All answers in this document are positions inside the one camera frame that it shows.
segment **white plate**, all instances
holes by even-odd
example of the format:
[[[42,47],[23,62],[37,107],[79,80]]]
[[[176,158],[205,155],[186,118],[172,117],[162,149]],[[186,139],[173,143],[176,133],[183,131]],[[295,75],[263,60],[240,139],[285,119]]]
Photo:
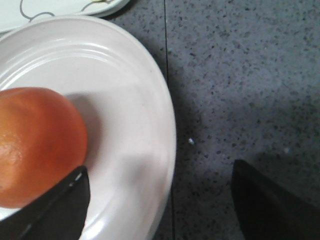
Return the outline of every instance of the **white plate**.
[[[0,53],[0,90],[50,88],[84,118],[91,201],[80,239],[151,239],[171,187],[176,129],[166,82],[147,50],[110,22],[70,16],[7,34]]]
[[[31,21],[62,15],[107,16],[130,0],[0,0],[0,34]]]

